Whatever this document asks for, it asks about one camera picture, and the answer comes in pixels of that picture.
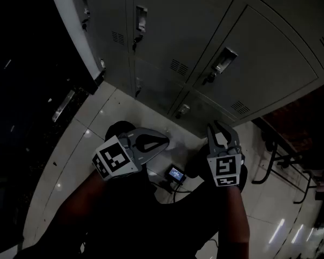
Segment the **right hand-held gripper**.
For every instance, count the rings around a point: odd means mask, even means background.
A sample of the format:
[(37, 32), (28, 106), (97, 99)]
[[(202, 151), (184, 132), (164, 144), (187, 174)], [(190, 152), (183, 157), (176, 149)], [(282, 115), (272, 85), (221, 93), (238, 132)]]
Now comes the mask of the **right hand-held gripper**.
[(214, 121), (217, 129), (227, 140), (227, 147), (217, 142), (215, 131), (211, 124), (207, 124), (208, 145), (206, 156), (211, 176), (216, 187), (240, 186), (240, 179), (245, 184), (245, 157), (241, 152), (239, 136), (231, 126)]

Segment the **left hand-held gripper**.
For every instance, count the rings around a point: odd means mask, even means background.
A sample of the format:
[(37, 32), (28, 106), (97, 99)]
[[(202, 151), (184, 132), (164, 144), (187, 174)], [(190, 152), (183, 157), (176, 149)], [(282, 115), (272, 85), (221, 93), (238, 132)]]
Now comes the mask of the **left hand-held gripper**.
[(108, 133), (105, 142), (95, 149), (92, 164), (103, 181), (127, 177), (144, 171), (146, 163), (164, 151), (169, 142), (164, 134), (143, 127), (118, 135)]

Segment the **grey metal locker bank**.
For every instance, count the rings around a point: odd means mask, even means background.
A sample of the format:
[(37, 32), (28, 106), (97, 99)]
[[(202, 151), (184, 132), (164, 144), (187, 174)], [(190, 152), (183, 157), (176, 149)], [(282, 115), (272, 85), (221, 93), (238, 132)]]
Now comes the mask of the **grey metal locker bank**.
[[(236, 124), (324, 84), (324, 0), (72, 0), (105, 80), (163, 115)], [(136, 6), (147, 8), (146, 32)], [(132, 51), (133, 40), (144, 35)], [(236, 59), (202, 85), (220, 52)]]

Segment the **person's right forearm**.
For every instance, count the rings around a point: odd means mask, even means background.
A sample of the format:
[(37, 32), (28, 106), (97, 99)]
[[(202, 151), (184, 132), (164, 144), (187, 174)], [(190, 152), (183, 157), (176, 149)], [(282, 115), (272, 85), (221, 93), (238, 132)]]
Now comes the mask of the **person's right forearm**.
[(249, 259), (250, 229), (240, 189), (230, 186), (225, 190), (227, 220), (223, 239), (224, 250), (233, 259)]

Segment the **person's left forearm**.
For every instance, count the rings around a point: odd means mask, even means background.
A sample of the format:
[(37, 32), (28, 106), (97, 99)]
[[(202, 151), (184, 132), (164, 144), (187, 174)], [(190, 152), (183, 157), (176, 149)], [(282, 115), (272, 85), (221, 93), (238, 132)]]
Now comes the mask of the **person's left forearm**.
[(62, 203), (51, 224), (60, 230), (82, 227), (99, 205), (108, 184), (93, 171)]

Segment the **person's right shoe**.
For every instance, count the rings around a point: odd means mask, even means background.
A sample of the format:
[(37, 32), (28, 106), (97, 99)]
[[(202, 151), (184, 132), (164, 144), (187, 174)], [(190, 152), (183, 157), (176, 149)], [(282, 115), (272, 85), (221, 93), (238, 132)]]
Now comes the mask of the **person's right shoe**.
[(207, 161), (209, 152), (209, 145), (205, 144), (197, 154), (189, 159), (185, 166), (185, 173), (189, 178), (195, 179), (199, 176), (206, 181), (211, 177), (212, 173)]

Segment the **person's shoe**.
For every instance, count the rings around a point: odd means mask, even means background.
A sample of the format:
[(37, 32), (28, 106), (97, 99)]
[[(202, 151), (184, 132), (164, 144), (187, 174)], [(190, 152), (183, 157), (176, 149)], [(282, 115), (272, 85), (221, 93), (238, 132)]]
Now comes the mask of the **person's shoe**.
[(189, 159), (185, 166), (185, 173), (189, 178), (195, 179), (199, 176), (206, 181), (211, 177), (212, 173), (207, 161), (209, 152), (209, 145), (205, 144), (197, 154)]
[(118, 121), (115, 124), (111, 125), (105, 135), (105, 141), (108, 141), (114, 135), (120, 139), (121, 134), (128, 134), (128, 132), (135, 130), (136, 127), (128, 121)]

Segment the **small device with lit screen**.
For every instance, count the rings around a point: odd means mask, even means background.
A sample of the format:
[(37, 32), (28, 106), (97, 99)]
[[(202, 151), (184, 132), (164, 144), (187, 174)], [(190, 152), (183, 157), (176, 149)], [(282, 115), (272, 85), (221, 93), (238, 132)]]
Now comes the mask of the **small device with lit screen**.
[(179, 185), (181, 185), (184, 182), (184, 180), (186, 179), (185, 172), (173, 164), (171, 164), (168, 167), (168, 169), (165, 173), (165, 177), (168, 180), (174, 181), (175, 183), (177, 183)]

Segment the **person's left shoe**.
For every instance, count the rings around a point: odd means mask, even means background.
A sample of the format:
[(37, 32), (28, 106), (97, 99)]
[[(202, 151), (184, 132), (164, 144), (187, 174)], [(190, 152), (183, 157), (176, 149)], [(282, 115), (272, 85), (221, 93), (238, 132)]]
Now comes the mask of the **person's left shoe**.
[(128, 121), (118, 121), (115, 124), (111, 125), (105, 135), (105, 141), (108, 141), (114, 135), (120, 139), (121, 134), (128, 134), (128, 132), (135, 130), (136, 127)]

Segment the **person's dark clothing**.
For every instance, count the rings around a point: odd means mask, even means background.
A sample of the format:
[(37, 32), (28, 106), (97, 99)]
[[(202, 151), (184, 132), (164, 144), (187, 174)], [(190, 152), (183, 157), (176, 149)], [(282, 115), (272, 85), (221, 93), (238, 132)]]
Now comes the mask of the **person's dark clothing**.
[(226, 187), (208, 179), (180, 201), (161, 204), (146, 172), (107, 182), (86, 224), (60, 230), (50, 223), (14, 259), (196, 259), (214, 235), (217, 259), (233, 259), (223, 243)]

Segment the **dark wooden furniture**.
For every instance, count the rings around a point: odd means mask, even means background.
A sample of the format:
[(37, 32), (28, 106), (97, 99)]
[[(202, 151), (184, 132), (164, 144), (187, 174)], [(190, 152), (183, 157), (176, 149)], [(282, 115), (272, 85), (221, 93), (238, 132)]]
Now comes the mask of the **dark wooden furniture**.
[(289, 162), (324, 170), (324, 85), (262, 119), (293, 150)]

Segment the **dark glass door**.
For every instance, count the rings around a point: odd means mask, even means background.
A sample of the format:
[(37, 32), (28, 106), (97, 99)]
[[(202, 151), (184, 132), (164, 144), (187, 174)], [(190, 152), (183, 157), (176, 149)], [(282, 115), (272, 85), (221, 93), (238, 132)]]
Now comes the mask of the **dark glass door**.
[(95, 89), (54, 0), (0, 0), (0, 252), (23, 241), (43, 169)]

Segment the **black metal chair frame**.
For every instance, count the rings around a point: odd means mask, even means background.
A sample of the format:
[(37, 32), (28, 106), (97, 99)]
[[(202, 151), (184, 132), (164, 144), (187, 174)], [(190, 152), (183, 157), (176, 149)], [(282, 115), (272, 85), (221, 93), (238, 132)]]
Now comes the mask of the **black metal chair frame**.
[[(311, 188), (315, 188), (315, 186), (311, 186), (311, 180), (313, 177), (312, 172), (304, 169), (299, 170), (296, 167), (296, 165), (299, 164), (300, 161), (299, 159), (297, 159), (297, 157), (298, 155), (301, 156), (301, 153), (295, 152), (294, 149), (291, 148), (290, 144), (262, 117), (253, 119), (252, 123), (261, 130), (261, 137), (263, 142), (265, 143), (266, 150), (268, 152), (271, 152), (271, 157), (269, 160), (268, 167), (266, 168), (266, 173), (264, 177), (260, 180), (252, 180), (252, 184), (264, 184), (269, 178), (270, 174), (273, 173), (279, 178), (281, 178), (284, 182), (287, 182), (290, 186), (296, 188), (297, 190), (303, 193), (303, 198), (300, 201), (293, 202), (295, 205), (302, 204), (307, 197), (308, 191)], [(306, 189), (303, 190), (295, 183), (284, 177), (282, 174), (273, 170), (274, 164), (280, 166), (282, 169), (287, 169), (288, 167), (291, 167), (302, 178), (306, 179)]]

